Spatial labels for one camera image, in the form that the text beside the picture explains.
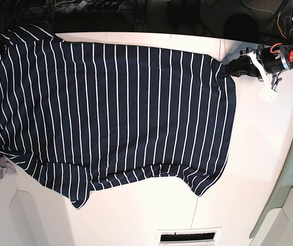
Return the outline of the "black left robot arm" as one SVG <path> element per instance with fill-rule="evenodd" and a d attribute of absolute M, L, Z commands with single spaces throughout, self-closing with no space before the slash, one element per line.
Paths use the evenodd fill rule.
<path fill-rule="evenodd" d="M 290 3 L 292 13 L 289 16 L 291 28 L 284 32 L 279 24 L 283 9 Z M 276 90 L 282 80 L 280 75 L 285 71 L 293 70 L 293 1 L 283 1 L 275 12 L 273 21 L 276 21 L 281 41 L 266 46 L 259 44 L 256 48 L 248 47 L 240 51 L 240 56 L 226 65 L 226 73 L 240 77 L 247 75 L 271 85 Z"/>

